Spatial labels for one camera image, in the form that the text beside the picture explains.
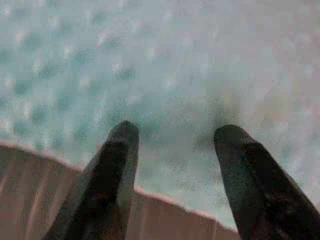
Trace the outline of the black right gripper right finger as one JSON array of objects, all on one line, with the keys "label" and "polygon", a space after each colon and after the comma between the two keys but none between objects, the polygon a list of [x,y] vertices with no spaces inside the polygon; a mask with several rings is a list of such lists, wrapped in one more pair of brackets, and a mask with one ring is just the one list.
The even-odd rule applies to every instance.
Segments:
[{"label": "black right gripper right finger", "polygon": [[320,212],[260,142],[229,124],[214,147],[241,240],[320,240]]}]

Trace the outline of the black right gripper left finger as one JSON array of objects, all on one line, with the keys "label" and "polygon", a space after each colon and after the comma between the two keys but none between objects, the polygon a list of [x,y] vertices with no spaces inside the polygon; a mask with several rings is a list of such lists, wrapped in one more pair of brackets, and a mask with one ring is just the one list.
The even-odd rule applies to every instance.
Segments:
[{"label": "black right gripper left finger", "polygon": [[77,177],[43,240],[127,240],[139,130],[115,125]]}]

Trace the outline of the turquoise dotted pillow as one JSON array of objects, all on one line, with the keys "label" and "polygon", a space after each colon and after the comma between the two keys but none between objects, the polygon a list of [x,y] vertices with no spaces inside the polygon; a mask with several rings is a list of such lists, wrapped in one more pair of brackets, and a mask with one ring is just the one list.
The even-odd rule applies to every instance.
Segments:
[{"label": "turquoise dotted pillow", "polygon": [[320,210],[320,0],[0,0],[0,140],[81,167],[139,128],[136,184],[236,226],[214,130]]}]

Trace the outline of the dark fabric sofa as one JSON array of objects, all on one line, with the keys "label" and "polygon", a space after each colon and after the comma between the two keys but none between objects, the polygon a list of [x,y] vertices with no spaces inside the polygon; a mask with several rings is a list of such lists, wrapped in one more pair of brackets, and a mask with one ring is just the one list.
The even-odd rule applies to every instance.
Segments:
[{"label": "dark fabric sofa", "polygon": [[[81,170],[0,142],[0,240],[41,240]],[[213,217],[134,189],[127,240],[241,240]]]}]

